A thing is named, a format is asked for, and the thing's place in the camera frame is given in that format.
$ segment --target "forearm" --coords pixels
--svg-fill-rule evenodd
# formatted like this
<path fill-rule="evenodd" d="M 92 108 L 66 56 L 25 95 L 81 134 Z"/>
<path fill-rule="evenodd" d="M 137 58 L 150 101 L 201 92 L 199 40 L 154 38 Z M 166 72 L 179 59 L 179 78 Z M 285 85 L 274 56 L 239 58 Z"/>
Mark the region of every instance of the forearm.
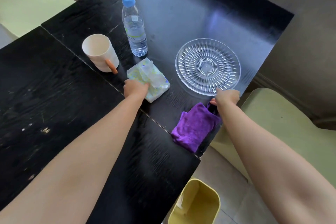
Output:
<path fill-rule="evenodd" d="M 302 223 L 308 223 L 311 214 L 321 215 L 316 219 L 330 216 L 335 190 L 314 167 L 233 103 L 218 110 L 248 174 L 278 222 L 298 221 L 295 211 L 303 212 Z"/>
<path fill-rule="evenodd" d="M 0 223 L 85 223 L 142 99 L 130 96 L 66 146 L 0 213 Z"/>

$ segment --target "glass plate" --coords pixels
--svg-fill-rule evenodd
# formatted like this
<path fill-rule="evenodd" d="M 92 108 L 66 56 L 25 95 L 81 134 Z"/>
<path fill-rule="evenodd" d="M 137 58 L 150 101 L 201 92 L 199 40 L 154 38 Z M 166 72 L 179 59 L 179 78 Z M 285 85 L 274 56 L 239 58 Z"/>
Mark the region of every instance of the glass plate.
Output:
<path fill-rule="evenodd" d="M 187 42 L 175 60 L 177 74 L 191 90 L 206 96 L 216 95 L 216 88 L 233 89 L 240 78 L 240 62 L 225 44 L 207 38 Z"/>

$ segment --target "tissue pack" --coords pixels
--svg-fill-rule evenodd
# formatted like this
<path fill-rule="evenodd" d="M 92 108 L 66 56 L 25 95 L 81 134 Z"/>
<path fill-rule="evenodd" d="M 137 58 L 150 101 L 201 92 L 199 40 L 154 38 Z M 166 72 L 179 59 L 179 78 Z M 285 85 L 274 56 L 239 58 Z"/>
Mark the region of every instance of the tissue pack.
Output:
<path fill-rule="evenodd" d="M 163 73 L 148 58 L 141 60 L 138 64 L 128 69 L 127 77 L 144 84 L 146 82 L 150 83 L 148 94 L 145 98 L 149 103 L 159 98 L 170 87 L 170 83 Z"/>

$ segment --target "mug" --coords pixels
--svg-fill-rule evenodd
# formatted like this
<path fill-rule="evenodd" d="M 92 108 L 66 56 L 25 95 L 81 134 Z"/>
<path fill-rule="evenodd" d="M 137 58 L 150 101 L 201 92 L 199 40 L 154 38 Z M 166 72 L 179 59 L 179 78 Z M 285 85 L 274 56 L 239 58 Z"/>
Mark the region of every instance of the mug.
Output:
<path fill-rule="evenodd" d="M 89 35 L 82 44 L 83 52 L 102 72 L 117 74 L 119 59 L 109 38 L 105 35 Z"/>

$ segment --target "person's right hand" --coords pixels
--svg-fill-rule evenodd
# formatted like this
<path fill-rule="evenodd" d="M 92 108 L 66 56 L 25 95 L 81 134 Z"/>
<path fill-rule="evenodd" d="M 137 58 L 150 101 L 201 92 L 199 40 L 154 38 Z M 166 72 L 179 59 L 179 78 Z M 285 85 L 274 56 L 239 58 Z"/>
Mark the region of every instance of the person's right hand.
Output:
<path fill-rule="evenodd" d="M 145 99 L 148 93 L 149 83 L 142 84 L 136 80 L 126 80 L 124 85 L 125 98 L 135 96 L 141 101 Z"/>
<path fill-rule="evenodd" d="M 216 89 L 216 98 L 211 99 L 210 103 L 215 106 L 223 106 L 227 103 L 237 104 L 240 92 L 238 90 Z"/>

